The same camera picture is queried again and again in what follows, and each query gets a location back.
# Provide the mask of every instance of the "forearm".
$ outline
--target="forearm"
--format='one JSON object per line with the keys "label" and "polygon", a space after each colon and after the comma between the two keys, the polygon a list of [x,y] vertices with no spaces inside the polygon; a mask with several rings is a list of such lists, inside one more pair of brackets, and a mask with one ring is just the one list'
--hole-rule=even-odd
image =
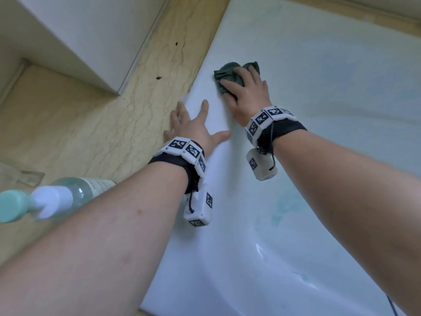
{"label": "forearm", "polygon": [[153,163],[100,195],[0,271],[0,314],[132,315],[188,183]]}
{"label": "forearm", "polygon": [[274,153],[309,206],[373,279],[409,313],[421,310],[421,182],[298,130]]}

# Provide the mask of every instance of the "green cloth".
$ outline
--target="green cloth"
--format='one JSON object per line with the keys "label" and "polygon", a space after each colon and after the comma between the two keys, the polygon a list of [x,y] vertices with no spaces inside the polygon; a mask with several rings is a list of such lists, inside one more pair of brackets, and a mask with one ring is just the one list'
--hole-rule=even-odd
{"label": "green cloth", "polygon": [[[260,75],[260,68],[259,68],[259,64],[257,62],[253,62],[253,63],[247,63],[243,65],[243,68],[248,70],[248,67],[252,65],[257,73],[259,73]],[[237,97],[232,94],[229,90],[227,90],[222,84],[221,84],[221,80],[222,79],[227,79],[228,81],[232,81],[235,82],[237,84],[240,84],[241,86],[244,87],[244,82],[243,79],[234,72],[234,68],[235,67],[239,67],[241,65],[239,65],[236,62],[230,62],[225,64],[220,70],[218,71],[214,71],[213,72],[213,77],[215,78],[215,83],[216,83],[216,87],[218,88],[219,93],[224,94],[224,93],[229,93],[232,96],[235,97],[235,99],[237,99]]]}

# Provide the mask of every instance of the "clear plastic bottle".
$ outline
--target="clear plastic bottle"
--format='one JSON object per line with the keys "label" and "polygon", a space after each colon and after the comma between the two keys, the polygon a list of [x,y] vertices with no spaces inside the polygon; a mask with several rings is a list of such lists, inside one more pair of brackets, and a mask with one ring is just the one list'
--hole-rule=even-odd
{"label": "clear plastic bottle", "polygon": [[111,180],[65,177],[30,195],[20,190],[4,191],[0,193],[0,223],[17,221],[28,212],[37,219],[62,219],[114,185]]}

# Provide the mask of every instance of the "bottle label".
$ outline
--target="bottle label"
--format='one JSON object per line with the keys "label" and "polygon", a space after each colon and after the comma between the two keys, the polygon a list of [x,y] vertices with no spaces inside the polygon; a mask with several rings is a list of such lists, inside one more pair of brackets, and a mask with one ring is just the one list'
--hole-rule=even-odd
{"label": "bottle label", "polygon": [[106,190],[109,190],[111,187],[115,186],[115,183],[111,180],[88,179],[85,177],[79,178],[84,180],[89,185],[93,197],[97,197],[99,194],[104,193]]}

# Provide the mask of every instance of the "black wrist strap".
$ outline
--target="black wrist strap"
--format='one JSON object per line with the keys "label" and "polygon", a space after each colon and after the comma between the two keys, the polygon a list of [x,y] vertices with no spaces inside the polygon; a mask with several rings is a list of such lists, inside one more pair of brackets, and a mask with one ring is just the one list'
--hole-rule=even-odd
{"label": "black wrist strap", "polygon": [[259,152],[261,154],[273,153],[273,141],[278,137],[284,136],[296,130],[307,131],[307,129],[298,121],[292,121],[289,119],[274,121],[271,126],[263,130],[257,140]]}
{"label": "black wrist strap", "polygon": [[189,177],[189,184],[187,185],[185,194],[190,194],[191,192],[197,192],[199,190],[200,177],[197,174],[196,170],[194,169],[194,165],[187,162],[181,156],[174,156],[174,155],[162,153],[152,158],[148,164],[155,163],[155,162],[166,162],[166,163],[181,166],[183,169],[185,169],[187,176]]}

